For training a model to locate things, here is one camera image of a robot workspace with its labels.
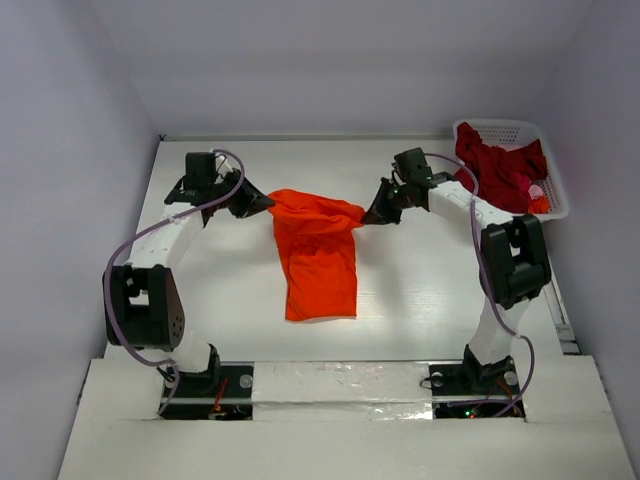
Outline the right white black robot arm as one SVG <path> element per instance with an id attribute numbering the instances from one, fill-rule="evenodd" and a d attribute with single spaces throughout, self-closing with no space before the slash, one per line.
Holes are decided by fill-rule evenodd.
<path id="1" fill-rule="evenodd" d="M 515 376 L 512 343 L 528 339 L 519 333 L 519 323 L 551 281 L 542 224 L 532 214 L 512 214 L 481 199 L 479 182 L 463 162 L 456 164 L 471 179 L 470 187 L 447 172 L 434 172 L 428 157 L 420 148 L 395 155 L 391 175 L 381 180 L 362 221 L 397 225 L 403 211 L 422 208 L 469 222 L 485 303 L 462 361 L 430 366 L 426 380 L 435 396 L 489 397 Z"/>

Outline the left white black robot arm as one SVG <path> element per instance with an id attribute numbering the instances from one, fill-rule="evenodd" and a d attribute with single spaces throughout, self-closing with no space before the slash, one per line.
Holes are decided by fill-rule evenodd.
<path id="1" fill-rule="evenodd" d="M 273 206 L 224 149 L 191 152 L 183 176 L 163 200 L 160 219 L 118 247 L 103 274 L 107 338 L 175 385 L 209 395 L 221 383 L 216 348 L 186 327 L 174 271 L 220 210 L 246 219 Z"/>

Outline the orange t shirt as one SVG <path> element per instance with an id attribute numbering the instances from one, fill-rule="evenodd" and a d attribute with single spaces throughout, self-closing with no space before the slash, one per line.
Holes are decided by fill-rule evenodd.
<path id="1" fill-rule="evenodd" d="M 304 322 L 357 315 L 353 231 L 364 209 L 292 189 L 269 194 L 273 234 L 287 285 L 285 319 Z"/>

